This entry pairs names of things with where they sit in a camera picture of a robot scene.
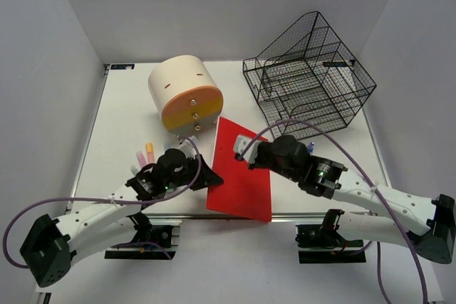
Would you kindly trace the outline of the red paper folder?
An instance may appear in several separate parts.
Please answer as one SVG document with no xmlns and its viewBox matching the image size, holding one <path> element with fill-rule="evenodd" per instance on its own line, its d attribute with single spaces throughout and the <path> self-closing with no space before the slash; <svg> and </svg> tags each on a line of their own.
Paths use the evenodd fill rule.
<svg viewBox="0 0 456 304">
<path fill-rule="evenodd" d="M 250 170 L 235 159 L 238 135 L 253 138 L 255 133 L 220 117 L 214 144 L 212 170 L 224 183 L 207 190 L 206 208 L 211 211 L 268 223 L 271 221 L 271 181 L 266 169 Z"/>
</svg>

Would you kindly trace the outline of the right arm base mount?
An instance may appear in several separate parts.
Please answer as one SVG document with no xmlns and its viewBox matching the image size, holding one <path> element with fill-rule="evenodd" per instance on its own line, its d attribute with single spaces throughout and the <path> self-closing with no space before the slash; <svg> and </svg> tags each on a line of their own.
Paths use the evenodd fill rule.
<svg viewBox="0 0 456 304">
<path fill-rule="evenodd" d="M 321 223 L 296 225 L 295 241 L 300 264 L 365 263 L 362 240 L 346 240 L 338 232 L 343 210 L 330 209 Z"/>
</svg>

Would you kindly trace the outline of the cream round drawer box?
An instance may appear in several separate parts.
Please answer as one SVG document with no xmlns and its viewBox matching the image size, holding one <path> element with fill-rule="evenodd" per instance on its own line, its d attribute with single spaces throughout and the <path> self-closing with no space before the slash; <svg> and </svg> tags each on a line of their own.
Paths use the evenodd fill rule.
<svg viewBox="0 0 456 304">
<path fill-rule="evenodd" d="M 196 56 L 176 56 L 159 63 L 147 84 L 164 128 L 173 135 L 208 130 L 221 114 L 222 91 Z"/>
</svg>

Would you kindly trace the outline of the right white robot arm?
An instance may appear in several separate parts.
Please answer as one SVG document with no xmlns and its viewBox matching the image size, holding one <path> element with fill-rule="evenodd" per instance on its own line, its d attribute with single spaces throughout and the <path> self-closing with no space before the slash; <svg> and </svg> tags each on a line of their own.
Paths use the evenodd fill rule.
<svg viewBox="0 0 456 304">
<path fill-rule="evenodd" d="M 455 247 L 455 200 L 414 196 L 367 178 L 339 162 L 309 154 L 308 148 L 286 135 L 273 142 L 239 135 L 234 152 L 249 169 L 268 169 L 311 196 L 354 204 L 372 216 L 340 209 L 327 211 L 322 239 L 330 246 L 342 241 L 370 240 L 411 249 L 434 263 L 450 264 Z"/>
</svg>

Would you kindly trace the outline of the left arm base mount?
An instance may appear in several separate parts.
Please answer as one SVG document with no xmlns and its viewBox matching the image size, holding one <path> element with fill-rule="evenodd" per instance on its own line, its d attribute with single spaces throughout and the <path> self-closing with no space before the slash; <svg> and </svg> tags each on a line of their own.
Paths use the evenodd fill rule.
<svg viewBox="0 0 456 304">
<path fill-rule="evenodd" d="M 180 224 L 151 221 L 145 214 L 129 216 L 135 233 L 129 242 L 105 251 L 104 259 L 171 261 L 180 240 Z"/>
</svg>

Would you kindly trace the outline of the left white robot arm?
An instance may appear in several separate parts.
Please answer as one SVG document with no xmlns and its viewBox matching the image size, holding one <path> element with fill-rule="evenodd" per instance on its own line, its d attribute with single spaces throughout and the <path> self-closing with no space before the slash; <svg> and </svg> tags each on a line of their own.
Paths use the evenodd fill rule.
<svg viewBox="0 0 456 304">
<path fill-rule="evenodd" d="M 172 227 L 152 225 L 143 209 L 164 199 L 171 189 L 196 191 L 223 182 L 202 156 L 169 149 L 111 193 L 106 203 L 93 203 L 54 219 L 40 216 L 20 254 L 37 285 L 46 288 L 77 262 L 107 248 L 170 248 Z"/>
</svg>

